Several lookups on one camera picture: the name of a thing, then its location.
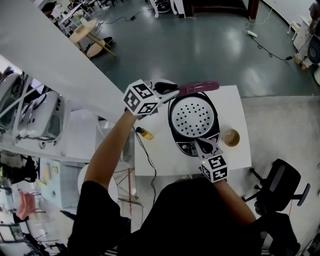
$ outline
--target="small bottle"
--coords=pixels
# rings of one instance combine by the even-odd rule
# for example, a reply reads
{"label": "small bottle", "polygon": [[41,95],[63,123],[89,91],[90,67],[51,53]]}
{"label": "small bottle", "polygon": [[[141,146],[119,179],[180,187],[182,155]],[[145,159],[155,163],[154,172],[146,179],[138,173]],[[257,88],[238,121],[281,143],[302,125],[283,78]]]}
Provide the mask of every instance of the small bottle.
{"label": "small bottle", "polygon": [[149,133],[148,131],[146,131],[145,129],[141,128],[141,127],[137,127],[135,129],[135,131],[139,134],[141,134],[142,137],[148,139],[148,140],[152,140],[153,139],[153,135],[151,133]]}

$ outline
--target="machine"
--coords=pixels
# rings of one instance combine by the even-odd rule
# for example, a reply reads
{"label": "machine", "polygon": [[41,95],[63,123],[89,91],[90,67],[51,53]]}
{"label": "machine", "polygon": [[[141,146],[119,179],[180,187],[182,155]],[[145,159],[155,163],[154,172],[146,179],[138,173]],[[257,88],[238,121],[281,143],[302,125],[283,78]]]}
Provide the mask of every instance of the machine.
{"label": "machine", "polygon": [[22,138],[50,142],[62,132],[65,102],[55,91],[49,91],[22,109],[18,132]]}
{"label": "machine", "polygon": [[[10,74],[0,81],[0,113],[20,98],[23,87],[23,75],[17,73]],[[16,109],[17,106],[11,108],[0,118],[0,129],[2,131],[12,129],[15,121]]]}

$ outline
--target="office chair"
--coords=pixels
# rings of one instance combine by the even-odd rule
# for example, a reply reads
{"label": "office chair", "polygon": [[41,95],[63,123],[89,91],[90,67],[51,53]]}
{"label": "office chair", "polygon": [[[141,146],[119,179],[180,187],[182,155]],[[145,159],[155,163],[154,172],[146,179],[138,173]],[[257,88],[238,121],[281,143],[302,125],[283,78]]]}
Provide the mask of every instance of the office chair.
{"label": "office chair", "polygon": [[250,172],[257,177],[262,187],[255,185],[254,188],[259,191],[247,199],[242,199],[248,202],[256,198],[254,206],[259,215],[283,211],[291,200],[299,200],[297,205],[301,206],[311,187],[308,183],[302,194],[295,194],[301,175],[295,168],[281,159],[272,163],[267,178],[262,178],[254,168],[251,168]]}

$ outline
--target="cup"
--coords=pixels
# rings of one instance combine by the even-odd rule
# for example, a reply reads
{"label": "cup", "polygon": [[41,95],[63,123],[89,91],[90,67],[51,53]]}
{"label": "cup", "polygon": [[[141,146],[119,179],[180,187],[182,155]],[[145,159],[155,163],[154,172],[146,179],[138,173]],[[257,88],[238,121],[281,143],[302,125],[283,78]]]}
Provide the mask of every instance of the cup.
{"label": "cup", "polygon": [[229,147],[235,147],[239,144],[240,135],[235,129],[227,129],[222,134],[222,140]]}

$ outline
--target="gray floor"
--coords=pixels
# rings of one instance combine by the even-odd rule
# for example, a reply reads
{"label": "gray floor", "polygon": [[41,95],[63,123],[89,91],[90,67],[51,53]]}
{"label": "gray floor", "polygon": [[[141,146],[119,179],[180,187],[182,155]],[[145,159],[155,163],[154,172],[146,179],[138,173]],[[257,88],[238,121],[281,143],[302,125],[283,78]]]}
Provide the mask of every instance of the gray floor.
{"label": "gray floor", "polygon": [[[95,19],[112,22],[151,8],[143,0],[118,1],[115,7],[95,13]],[[257,23],[269,13],[262,2]],[[92,62],[122,91],[138,79],[164,78],[178,85],[195,81],[218,81],[238,85],[241,97],[318,95],[313,76],[302,71],[293,60],[284,62],[269,57],[246,34],[245,17],[234,14],[198,14],[178,18],[172,12],[153,14],[144,11],[134,21],[121,19],[103,24],[101,38],[112,36],[113,58],[103,53]],[[296,51],[288,26],[275,14],[260,26],[250,28],[257,40],[281,58]]]}

